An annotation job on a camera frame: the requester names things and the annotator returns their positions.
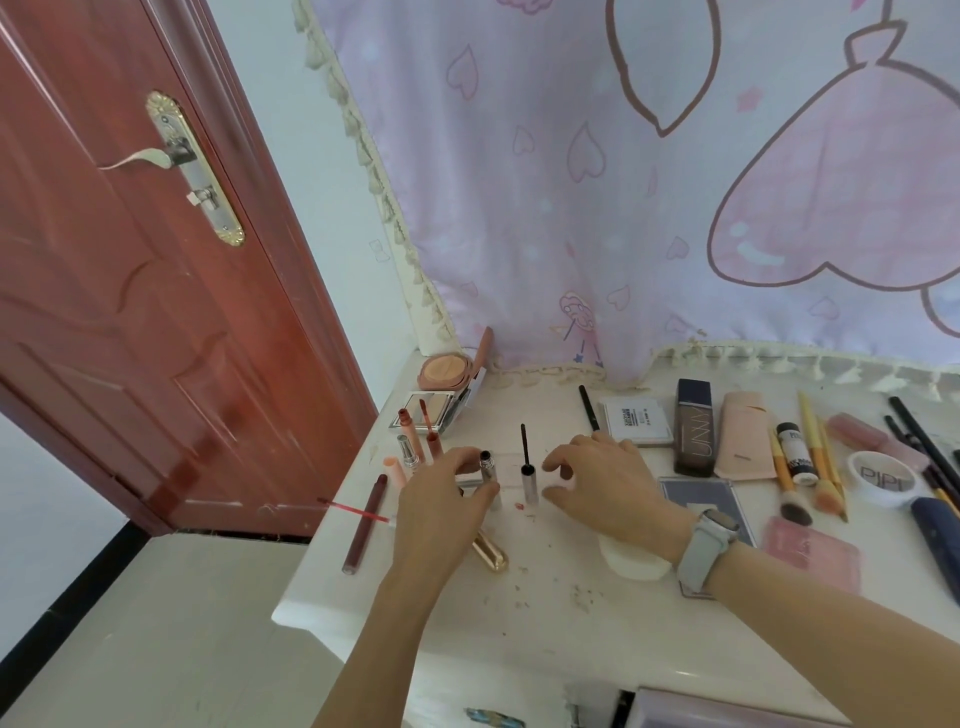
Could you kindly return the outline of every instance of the red wooden door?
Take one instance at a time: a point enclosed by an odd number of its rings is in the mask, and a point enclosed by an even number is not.
[[[0,34],[0,377],[172,526],[312,534],[359,442],[150,17],[0,0]],[[242,247],[176,169],[98,169],[159,146],[155,89],[193,125]]]

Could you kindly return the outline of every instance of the dark blue case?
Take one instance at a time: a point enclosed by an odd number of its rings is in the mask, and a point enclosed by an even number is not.
[[[960,519],[935,497],[917,498],[910,504],[910,510],[950,593],[960,604]]]

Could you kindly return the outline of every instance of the smartwatch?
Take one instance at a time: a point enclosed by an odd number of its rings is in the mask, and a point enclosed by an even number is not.
[[[700,514],[693,526],[693,538],[677,566],[680,583],[694,593],[702,592],[716,560],[730,548],[739,531],[740,524],[716,508]]]

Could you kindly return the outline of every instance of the pink case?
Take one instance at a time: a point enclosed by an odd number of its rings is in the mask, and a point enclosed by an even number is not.
[[[930,458],[922,452],[914,450],[890,433],[867,425],[863,420],[846,412],[841,412],[827,420],[827,434],[850,449],[868,449],[895,457],[917,474],[930,466]]]
[[[763,550],[824,584],[860,594],[860,549],[853,544],[775,516],[763,532]]]

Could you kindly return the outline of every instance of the lip gloss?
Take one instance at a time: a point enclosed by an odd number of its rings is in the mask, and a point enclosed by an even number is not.
[[[398,413],[400,418],[400,431],[407,436],[410,444],[413,446],[414,453],[420,459],[421,463],[426,462],[426,455],[423,454],[423,445],[420,444],[420,436],[417,434],[417,428],[414,427],[414,419],[404,407]]]

